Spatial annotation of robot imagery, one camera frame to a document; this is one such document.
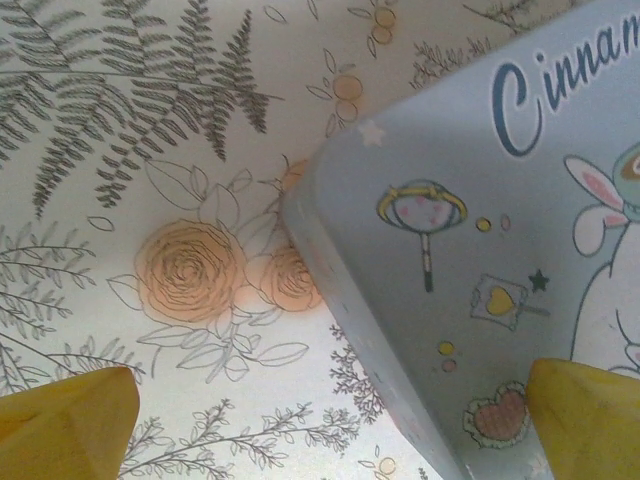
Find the cartoon bunny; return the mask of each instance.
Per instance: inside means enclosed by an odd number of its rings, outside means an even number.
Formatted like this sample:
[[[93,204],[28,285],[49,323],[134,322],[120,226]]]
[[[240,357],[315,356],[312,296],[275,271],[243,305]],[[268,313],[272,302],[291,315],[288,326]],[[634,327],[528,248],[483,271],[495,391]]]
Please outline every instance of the cartoon bunny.
[[[582,158],[564,161],[601,202],[578,215],[578,252],[595,255],[607,228],[623,228],[611,261],[596,272],[582,299],[572,360],[640,378],[640,143],[618,157],[611,179]]]

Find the box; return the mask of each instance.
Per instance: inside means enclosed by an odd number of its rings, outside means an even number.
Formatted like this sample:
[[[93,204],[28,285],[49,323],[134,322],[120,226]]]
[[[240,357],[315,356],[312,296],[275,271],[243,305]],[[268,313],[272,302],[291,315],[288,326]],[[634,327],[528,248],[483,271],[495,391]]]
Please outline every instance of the box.
[[[546,479],[538,357],[640,378],[640,2],[598,1],[336,135],[284,221],[445,480]]]

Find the yellow plastic piece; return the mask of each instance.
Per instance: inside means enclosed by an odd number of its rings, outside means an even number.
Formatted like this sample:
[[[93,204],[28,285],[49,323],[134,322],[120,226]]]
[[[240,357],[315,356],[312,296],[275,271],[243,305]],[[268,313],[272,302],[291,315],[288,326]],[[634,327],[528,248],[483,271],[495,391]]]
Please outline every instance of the yellow plastic piece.
[[[640,479],[639,380],[540,359],[527,406],[556,480]]]
[[[124,367],[0,398],[0,478],[114,480],[139,406]]]

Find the rose illustration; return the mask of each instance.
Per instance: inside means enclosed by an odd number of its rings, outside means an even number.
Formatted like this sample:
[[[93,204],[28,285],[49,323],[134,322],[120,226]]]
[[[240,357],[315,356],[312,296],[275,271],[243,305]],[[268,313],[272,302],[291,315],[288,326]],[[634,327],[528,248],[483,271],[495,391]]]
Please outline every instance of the rose illustration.
[[[238,241],[222,224],[166,225],[135,258],[142,309],[170,325],[207,325],[231,309],[245,265]]]
[[[309,310],[322,302],[309,270],[290,245],[252,259],[247,279],[262,300],[288,312]]]

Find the paper background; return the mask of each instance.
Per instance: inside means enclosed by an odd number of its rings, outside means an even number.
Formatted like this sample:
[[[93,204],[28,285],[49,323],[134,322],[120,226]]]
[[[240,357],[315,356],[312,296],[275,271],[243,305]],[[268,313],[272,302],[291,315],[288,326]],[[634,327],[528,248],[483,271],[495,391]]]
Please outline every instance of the paper background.
[[[122,479],[439,478],[275,202],[331,133],[574,3],[0,2],[0,393],[134,367]]]

